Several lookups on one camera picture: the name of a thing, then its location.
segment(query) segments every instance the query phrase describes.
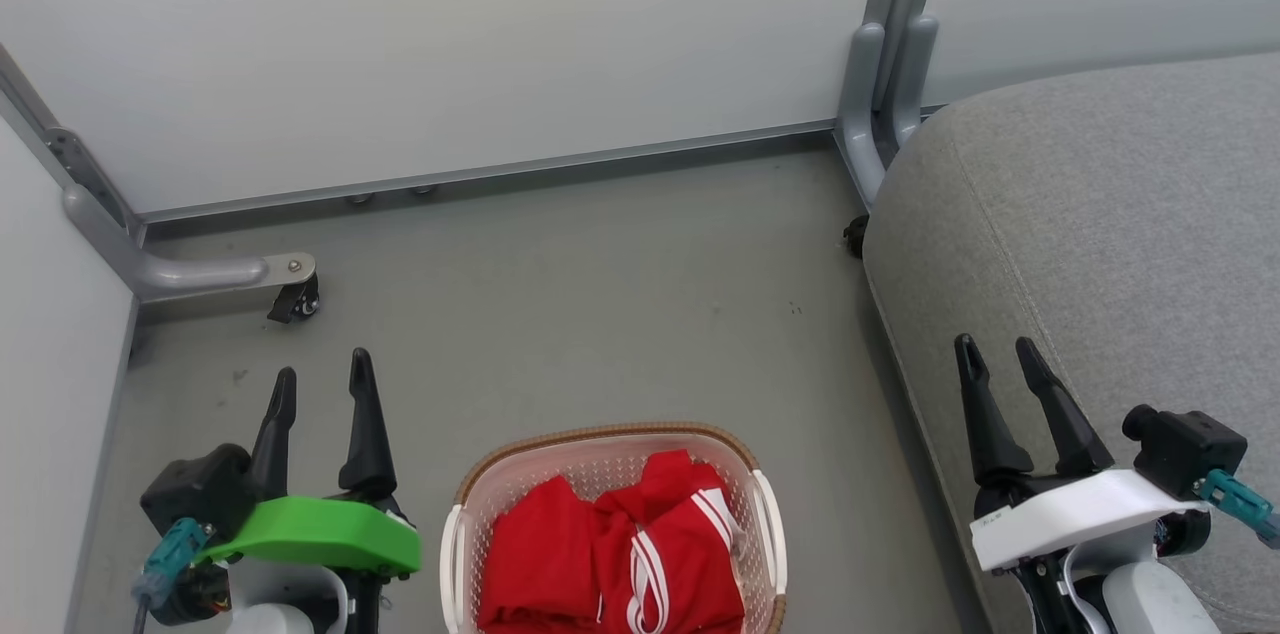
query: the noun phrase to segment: gray fabric cushion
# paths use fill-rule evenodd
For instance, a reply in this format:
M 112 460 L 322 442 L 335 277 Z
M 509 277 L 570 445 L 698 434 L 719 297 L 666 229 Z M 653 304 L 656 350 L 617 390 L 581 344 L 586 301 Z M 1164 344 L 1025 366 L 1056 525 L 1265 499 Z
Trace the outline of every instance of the gray fabric cushion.
M 1055 453 L 1014 339 L 1030 336 L 1121 466 L 1124 415 L 1201 409 L 1249 439 L 1280 502 L 1280 55 L 1114 69 L 947 106 L 890 168 L 865 265 L 968 548 L 973 484 L 951 348 L 973 333 L 1038 470 Z M 973 562 L 972 551 L 969 551 Z M 1280 553 L 1222 516 L 1169 561 L 1225 631 L 1280 631 Z M 977 571 L 996 630 L 1016 584 Z

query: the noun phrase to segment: white stripe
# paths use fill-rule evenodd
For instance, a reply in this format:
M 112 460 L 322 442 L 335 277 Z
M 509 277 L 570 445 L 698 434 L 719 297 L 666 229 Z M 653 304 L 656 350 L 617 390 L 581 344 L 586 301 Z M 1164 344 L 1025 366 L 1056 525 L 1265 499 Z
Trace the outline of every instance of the white stripe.
M 712 506 L 712 503 L 709 501 L 707 501 L 707 497 L 704 497 L 701 492 L 696 492 L 692 496 L 692 500 L 694 500 L 694 503 L 698 505 L 698 507 L 701 510 L 703 516 L 705 516 L 708 519 L 708 521 L 712 523 L 712 526 L 716 528 L 716 532 L 721 535 L 721 539 L 724 541 L 724 548 L 726 549 L 732 549 L 733 548 L 733 542 L 732 542 L 732 539 L 730 538 L 730 534 L 728 534 L 728 524 L 727 524 L 727 521 L 723 520 L 723 517 L 721 516 L 721 514 L 718 511 L 716 511 L 716 508 Z
M 658 634 L 663 629 L 667 629 L 667 615 L 671 610 L 671 597 L 667 593 L 667 573 L 663 570 L 658 548 L 653 546 L 653 539 L 648 534 L 644 532 L 636 534 L 632 543 L 640 546 L 640 564 L 648 570 L 649 583 L 653 584 L 654 593 L 657 594 L 654 596 L 654 603 L 658 605 L 658 626 L 653 629 L 652 634 Z
M 724 523 L 728 524 L 730 538 L 737 542 L 744 532 L 742 528 L 737 525 L 737 520 L 733 519 L 733 515 L 728 511 L 728 503 L 724 501 L 724 492 L 721 489 L 703 489 L 701 494 L 707 497 L 707 501 L 710 502 L 713 507 L 716 507 L 716 511 L 724 516 Z
M 640 555 L 636 553 L 635 543 L 631 546 L 631 601 L 627 602 L 627 626 L 631 634 L 648 634 L 640 619 L 644 617 L 644 594 L 649 584 L 643 579 L 640 571 Z

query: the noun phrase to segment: gray metal bracket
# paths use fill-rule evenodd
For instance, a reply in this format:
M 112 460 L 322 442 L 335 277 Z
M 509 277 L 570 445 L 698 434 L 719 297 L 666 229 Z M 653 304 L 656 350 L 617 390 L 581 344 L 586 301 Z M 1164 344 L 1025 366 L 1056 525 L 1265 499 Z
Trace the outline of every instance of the gray metal bracket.
M 84 188 L 105 206 L 116 224 L 124 227 L 129 234 L 137 236 L 141 229 L 138 219 L 124 197 L 120 196 L 120 191 L 93 161 L 88 147 L 76 136 L 76 132 L 59 126 L 49 105 L 36 92 L 36 87 L 31 86 L 27 74 L 22 73 L 22 68 L 9 55 L 4 45 L 0 45 L 0 93 L 18 110 L 18 115 L 40 133 L 45 147 L 54 155 L 54 161 L 50 163 L 47 158 L 36 154 L 37 158 L 41 158 L 41 164 L 50 169 L 54 179 L 61 186 L 67 184 L 68 178 L 84 184 Z
M 76 136 L 76 132 L 65 127 L 50 127 L 45 129 L 44 137 L 45 146 L 58 159 L 58 163 L 70 173 L 72 179 L 87 188 L 118 225 L 129 234 L 136 234 L 138 229 L 137 216 L 124 202 L 124 197 L 120 196 L 120 191 L 115 188 L 111 179 L 99 168 L 93 155 Z
M 886 101 L 893 123 L 893 143 L 901 149 L 920 127 L 920 99 L 924 96 L 924 78 L 929 73 L 933 42 L 938 38 L 938 20 L 922 14 L 910 19 L 902 35 L 902 46 L 895 72 L 890 78 Z
M 81 184 L 63 190 L 63 211 L 143 302 L 285 287 L 316 275 L 315 257 L 303 252 L 206 261 L 174 261 L 145 252 Z
M 858 195 L 868 211 L 884 179 L 884 161 L 876 147 L 872 131 L 872 101 L 876 96 L 876 73 L 884 46 L 884 27 L 870 22 L 854 32 L 845 65 L 845 86 L 840 93 L 836 115 L 836 145 L 849 167 Z

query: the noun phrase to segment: white plastic basket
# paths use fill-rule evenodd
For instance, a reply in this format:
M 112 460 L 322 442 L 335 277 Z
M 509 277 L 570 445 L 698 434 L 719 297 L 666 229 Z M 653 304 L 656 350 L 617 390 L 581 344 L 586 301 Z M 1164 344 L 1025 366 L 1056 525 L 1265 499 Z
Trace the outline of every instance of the white plastic basket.
M 716 467 L 742 537 L 735 561 L 746 617 L 742 634 L 777 634 L 786 612 L 787 546 L 778 501 L 751 453 L 727 432 L 701 424 L 579 429 L 503 447 L 471 470 L 440 538 L 440 607 L 451 634 L 481 634 L 480 579 L 493 521 L 531 488 L 564 475 L 582 498 L 640 480 L 649 455 L 686 450 Z

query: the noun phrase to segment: cable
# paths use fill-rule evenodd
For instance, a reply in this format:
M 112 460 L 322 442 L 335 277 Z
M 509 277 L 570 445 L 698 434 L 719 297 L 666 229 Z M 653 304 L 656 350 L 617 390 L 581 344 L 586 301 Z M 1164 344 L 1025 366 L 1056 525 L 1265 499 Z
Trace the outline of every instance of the cable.
M 1196 483 L 1196 493 L 1222 514 L 1239 520 L 1257 533 L 1258 541 L 1280 549 L 1280 512 L 1275 506 L 1235 476 L 1221 469 L 1210 471 Z
M 133 634 L 142 634 L 142 630 L 147 628 L 147 605 L 151 603 L 151 597 L 142 594 L 138 597 L 138 614 L 133 616 Z

